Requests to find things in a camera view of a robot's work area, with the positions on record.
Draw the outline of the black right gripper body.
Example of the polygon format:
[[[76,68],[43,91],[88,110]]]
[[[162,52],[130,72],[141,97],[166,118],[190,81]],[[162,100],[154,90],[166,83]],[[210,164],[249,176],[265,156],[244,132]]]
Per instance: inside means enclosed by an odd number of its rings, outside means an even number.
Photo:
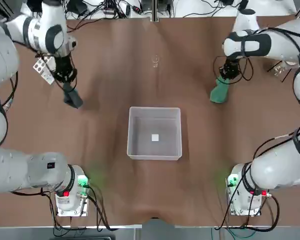
[[[239,59],[226,59],[223,64],[222,71],[224,73],[239,73],[240,72],[240,60]]]

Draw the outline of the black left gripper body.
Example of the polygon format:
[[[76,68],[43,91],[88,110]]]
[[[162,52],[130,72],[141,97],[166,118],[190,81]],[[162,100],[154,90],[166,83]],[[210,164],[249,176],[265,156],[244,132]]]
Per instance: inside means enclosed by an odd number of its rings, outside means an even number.
[[[65,56],[55,56],[55,70],[52,71],[53,76],[70,77],[74,73],[74,67],[72,64],[72,56],[69,53]]]

